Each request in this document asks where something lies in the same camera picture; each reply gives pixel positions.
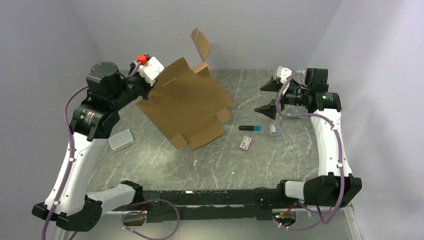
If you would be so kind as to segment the brown cardboard box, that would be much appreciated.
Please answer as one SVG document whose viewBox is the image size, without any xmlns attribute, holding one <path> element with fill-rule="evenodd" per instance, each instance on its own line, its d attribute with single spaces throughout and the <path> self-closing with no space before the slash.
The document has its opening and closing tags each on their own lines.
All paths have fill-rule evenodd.
<svg viewBox="0 0 424 240">
<path fill-rule="evenodd" d="M 149 98 L 136 104 L 177 150 L 195 150 L 223 135 L 228 108 L 235 105 L 210 72 L 207 37 L 198 28 L 190 37 L 202 62 L 191 68 L 184 57 L 177 59 L 160 74 Z"/>
</svg>

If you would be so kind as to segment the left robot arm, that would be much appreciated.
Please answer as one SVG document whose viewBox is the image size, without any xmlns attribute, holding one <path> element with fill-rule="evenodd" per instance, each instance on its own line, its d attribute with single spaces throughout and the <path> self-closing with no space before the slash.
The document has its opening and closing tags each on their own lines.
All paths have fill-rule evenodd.
<svg viewBox="0 0 424 240">
<path fill-rule="evenodd" d="M 88 232 L 100 217 L 126 205 L 131 210 L 144 203 L 143 188 L 125 180 L 100 193 L 87 193 L 94 165 L 108 143 L 119 111 L 139 97 L 147 99 L 164 66 L 155 57 L 146 63 L 132 62 L 124 75 L 112 62 L 92 66 L 86 77 L 86 98 L 65 119 L 68 133 L 66 154 L 54 187 L 32 215 L 62 230 Z"/>
</svg>

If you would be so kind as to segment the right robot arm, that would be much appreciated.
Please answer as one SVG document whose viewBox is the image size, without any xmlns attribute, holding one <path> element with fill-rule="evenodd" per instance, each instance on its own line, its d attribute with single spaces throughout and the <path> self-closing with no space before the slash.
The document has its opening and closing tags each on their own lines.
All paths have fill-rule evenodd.
<svg viewBox="0 0 424 240">
<path fill-rule="evenodd" d="M 275 194 L 276 203 L 289 207 L 301 200 L 307 205 L 343 208 L 362 189 L 362 180 L 353 175 L 343 144 L 340 96 L 329 92 L 328 70 L 307 68 L 292 71 L 279 66 L 270 81 L 260 88 L 276 92 L 269 104 L 255 108 L 271 119 L 310 118 L 318 147 L 318 176 L 306 181 L 285 180 Z"/>
</svg>

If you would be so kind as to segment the clear box of paper clips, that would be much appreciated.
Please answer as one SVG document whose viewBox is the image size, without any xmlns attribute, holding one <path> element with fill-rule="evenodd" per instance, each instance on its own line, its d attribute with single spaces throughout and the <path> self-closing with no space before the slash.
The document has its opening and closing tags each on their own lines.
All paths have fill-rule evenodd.
<svg viewBox="0 0 424 240">
<path fill-rule="evenodd" d="M 281 135 L 281 128 L 278 124 L 269 124 L 267 126 L 267 133 L 271 138 L 278 137 Z"/>
</svg>

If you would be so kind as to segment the red white staples box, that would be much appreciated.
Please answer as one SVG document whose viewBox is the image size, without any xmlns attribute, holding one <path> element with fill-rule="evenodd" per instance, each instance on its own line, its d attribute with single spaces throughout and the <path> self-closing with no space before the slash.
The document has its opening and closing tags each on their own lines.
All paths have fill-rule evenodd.
<svg viewBox="0 0 424 240">
<path fill-rule="evenodd" d="M 251 143 L 252 143 L 252 138 L 248 137 L 248 136 L 244 136 L 240 145 L 239 145 L 239 148 L 244 150 L 244 151 L 247 151 L 249 149 Z"/>
</svg>

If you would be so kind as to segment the white plastic box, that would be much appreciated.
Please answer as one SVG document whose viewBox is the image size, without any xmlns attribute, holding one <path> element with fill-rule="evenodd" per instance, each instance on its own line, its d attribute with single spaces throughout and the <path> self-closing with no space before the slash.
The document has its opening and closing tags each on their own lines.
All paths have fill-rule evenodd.
<svg viewBox="0 0 424 240">
<path fill-rule="evenodd" d="M 118 151 L 131 145 L 134 137 L 129 129 L 123 130 L 108 138 L 109 146 L 113 151 Z"/>
</svg>

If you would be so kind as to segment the black blue highlighter marker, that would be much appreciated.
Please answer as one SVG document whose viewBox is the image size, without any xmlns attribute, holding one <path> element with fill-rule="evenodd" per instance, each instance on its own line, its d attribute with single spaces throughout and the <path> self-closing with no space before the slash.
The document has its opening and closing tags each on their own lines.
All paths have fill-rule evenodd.
<svg viewBox="0 0 424 240">
<path fill-rule="evenodd" d="M 239 131 L 253 131 L 258 132 L 261 131 L 262 128 L 259 125 L 239 125 L 238 126 Z"/>
</svg>

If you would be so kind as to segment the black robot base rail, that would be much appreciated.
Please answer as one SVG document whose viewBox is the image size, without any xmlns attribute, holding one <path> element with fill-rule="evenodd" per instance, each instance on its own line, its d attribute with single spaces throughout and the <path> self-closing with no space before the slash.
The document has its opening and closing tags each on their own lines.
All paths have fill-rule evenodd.
<svg viewBox="0 0 424 240">
<path fill-rule="evenodd" d="M 295 207 L 281 186 L 254 189 L 145 190 L 143 200 L 118 211 L 143 211 L 148 223 L 174 220 L 255 219 L 271 221 L 279 212 Z"/>
</svg>

